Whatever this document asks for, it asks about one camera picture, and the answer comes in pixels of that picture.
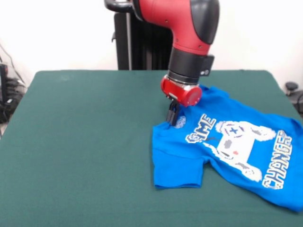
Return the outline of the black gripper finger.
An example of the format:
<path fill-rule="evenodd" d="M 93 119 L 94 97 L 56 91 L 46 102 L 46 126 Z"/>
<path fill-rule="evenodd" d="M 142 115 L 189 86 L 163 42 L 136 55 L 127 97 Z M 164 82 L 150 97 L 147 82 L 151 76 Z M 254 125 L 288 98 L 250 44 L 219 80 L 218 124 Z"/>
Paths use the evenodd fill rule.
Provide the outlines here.
<path fill-rule="evenodd" d="M 170 105 L 169 105 L 169 109 L 168 109 L 168 113 L 167 113 L 167 117 L 166 117 L 167 122 L 174 122 L 175 106 L 176 106 L 176 103 L 175 103 L 174 100 L 172 100 Z"/>
<path fill-rule="evenodd" d="M 178 114 L 179 114 L 179 104 L 176 104 L 175 106 L 175 118 L 174 122 L 170 122 L 171 125 L 176 125 L 177 119 L 178 119 Z"/>

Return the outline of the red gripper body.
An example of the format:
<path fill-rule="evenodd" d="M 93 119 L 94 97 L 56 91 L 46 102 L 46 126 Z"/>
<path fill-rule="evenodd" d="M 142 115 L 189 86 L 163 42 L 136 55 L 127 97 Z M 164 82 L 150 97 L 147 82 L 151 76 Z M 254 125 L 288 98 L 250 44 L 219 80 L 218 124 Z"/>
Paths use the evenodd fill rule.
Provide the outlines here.
<path fill-rule="evenodd" d="M 171 80 L 165 75 L 161 80 L 161 89 L 170 99 L 188 107 L 195 106 L 202 97 L 202 89 L 199 85 L 185 85 Z"/>

